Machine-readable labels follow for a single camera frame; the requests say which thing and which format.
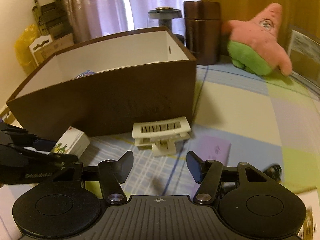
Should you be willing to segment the purple packet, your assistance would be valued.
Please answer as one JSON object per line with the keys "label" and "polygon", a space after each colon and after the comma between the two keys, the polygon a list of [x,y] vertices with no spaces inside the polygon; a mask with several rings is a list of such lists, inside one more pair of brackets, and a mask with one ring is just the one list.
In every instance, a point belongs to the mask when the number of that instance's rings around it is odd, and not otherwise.
{"label": "purple packet", "polygon": [[227,165],[231,143],[228,140],[202,135],[190,143],[189,151],[195,152],[202,160],[217,160]]}

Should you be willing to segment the white parrot medicine box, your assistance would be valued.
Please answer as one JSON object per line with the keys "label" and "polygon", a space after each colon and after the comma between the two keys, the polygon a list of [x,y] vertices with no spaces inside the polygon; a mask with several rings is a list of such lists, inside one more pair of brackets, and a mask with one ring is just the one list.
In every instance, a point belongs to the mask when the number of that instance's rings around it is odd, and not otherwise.
{"label": "white parrot medicine box", "polygon": [[52,148],[51,153],[73,154],[80,158],[89,144],[86,133],[70,126]]}

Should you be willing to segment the white hair claw clip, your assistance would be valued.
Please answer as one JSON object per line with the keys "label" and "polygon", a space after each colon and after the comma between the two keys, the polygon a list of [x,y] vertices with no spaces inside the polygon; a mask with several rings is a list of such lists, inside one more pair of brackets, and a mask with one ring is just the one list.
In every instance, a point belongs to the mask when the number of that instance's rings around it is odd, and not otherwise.
{"label": "white hair claw clip", "polygon": [[191,127],[186,117],[133,124],[132,137],[138,148],[152,149],[154,157],[177,153],[176,142],[188,140]]}

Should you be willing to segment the checkered bed sheet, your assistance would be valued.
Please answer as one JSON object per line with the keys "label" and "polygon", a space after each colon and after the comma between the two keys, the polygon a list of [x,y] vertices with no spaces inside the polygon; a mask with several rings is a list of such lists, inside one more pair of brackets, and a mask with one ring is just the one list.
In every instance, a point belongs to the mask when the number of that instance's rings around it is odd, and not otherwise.
{"label": "checkered bed sheet", "polygon": [[227,57],[197,68],[191,138],[177,144],[175,155],[155,158],[127,133],[92,138],[80,160],[94,166],[131,150],[134,166],[123,185],[128,196],[191,194],[186,153],[200,154],[213,138],[231,143],[229,166],[244,161],[263,170],[279,164],[289,190],[319,188],[319,97],[293,79],[238,69]]}

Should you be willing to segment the brown cardboard storage box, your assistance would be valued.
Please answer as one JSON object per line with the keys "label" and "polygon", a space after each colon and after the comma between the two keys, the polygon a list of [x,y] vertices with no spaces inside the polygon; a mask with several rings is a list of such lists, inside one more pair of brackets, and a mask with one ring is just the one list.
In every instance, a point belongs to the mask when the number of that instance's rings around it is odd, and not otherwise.
{"label": "brown cardboard storage box", "polygon": [[[95,72],[76,79],[86,70]],[[196,59],[165,27],[116,33],[48,57],[7,106],[20,125],[57,140],[70,127],[90,137],[135,122],[193,118]]]}

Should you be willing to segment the blue white small box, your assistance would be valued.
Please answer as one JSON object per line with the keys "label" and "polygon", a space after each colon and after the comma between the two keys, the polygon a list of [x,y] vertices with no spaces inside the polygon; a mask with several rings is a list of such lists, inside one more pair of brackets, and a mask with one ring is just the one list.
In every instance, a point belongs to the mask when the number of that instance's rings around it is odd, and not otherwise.
{"label": "blue white small box", "polygon": [[89,75],[94,75],[95,72],[91,71],[91,70],[86,70],[85,72],[80,73],[79,75],[76,76],[76,79],[81,78],[81,77],[85,77],[85,76],[89,76]]}

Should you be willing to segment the yellow plastic bag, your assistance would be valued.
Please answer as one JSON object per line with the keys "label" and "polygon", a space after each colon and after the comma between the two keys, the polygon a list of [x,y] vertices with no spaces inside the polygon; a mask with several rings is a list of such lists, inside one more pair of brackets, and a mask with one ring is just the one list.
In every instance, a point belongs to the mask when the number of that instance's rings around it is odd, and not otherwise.
{"label": "yellow plastic bag", "polygon": [[40,37],[36,24],[27,26],[14,44],[16,59],[26,75],[29,75],[36,67],[29,46]]}

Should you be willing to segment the pink star plush toy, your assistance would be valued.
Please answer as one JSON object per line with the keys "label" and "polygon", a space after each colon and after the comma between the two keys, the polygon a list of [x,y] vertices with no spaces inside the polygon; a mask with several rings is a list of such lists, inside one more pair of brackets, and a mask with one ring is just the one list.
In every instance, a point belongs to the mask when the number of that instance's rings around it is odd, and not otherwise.
{"label": "pink star plush toy", "polygon": [[232,64],[260,76],[270,75],[276,69],[289,76],[291,60],[277,41],[281,19],[282,6],[271,3],[249,21],[224,22],[221,34],[228,37]]}

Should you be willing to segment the brown metal canister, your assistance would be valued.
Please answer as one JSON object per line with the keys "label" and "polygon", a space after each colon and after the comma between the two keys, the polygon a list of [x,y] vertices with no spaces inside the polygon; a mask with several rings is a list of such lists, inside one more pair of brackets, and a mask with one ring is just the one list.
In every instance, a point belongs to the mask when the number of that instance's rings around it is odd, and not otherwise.
{"label": "brown metal canister", "polygon": [[220,58],[220,3],[186,1],[183,5],[186,47],[198,65],[216,64]]}

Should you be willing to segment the glass jar dark lid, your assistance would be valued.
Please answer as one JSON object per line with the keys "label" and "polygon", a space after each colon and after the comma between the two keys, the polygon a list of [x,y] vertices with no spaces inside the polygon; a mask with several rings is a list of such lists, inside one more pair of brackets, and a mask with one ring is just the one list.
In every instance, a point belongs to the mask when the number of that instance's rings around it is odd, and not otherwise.
{"label": "glass jar dark lid", "polygon": [[180,9],[157,7],[150,10],[147,27],[167,27],[183,44],[185,43],[185,23]]}

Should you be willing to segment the purple lace curtain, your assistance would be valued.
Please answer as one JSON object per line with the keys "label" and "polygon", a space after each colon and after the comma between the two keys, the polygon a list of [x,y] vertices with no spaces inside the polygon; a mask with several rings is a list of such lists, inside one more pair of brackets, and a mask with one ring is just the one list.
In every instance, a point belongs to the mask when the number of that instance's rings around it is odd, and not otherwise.
{"label": "purple lace curtain", "polygon": [[159,7],[183,10],[199,0],[63,0],[77,43],[147,26],[148,12]]}

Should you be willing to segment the glass picture frame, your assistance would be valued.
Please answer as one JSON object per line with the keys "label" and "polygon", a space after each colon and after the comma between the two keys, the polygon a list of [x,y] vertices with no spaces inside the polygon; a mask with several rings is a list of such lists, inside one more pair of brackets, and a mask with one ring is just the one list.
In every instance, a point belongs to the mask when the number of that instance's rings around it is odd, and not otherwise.
{"label": "glass picture frame", "polygon": [[287,54],[293,74],[319,87],[319,38],[291,26]]}

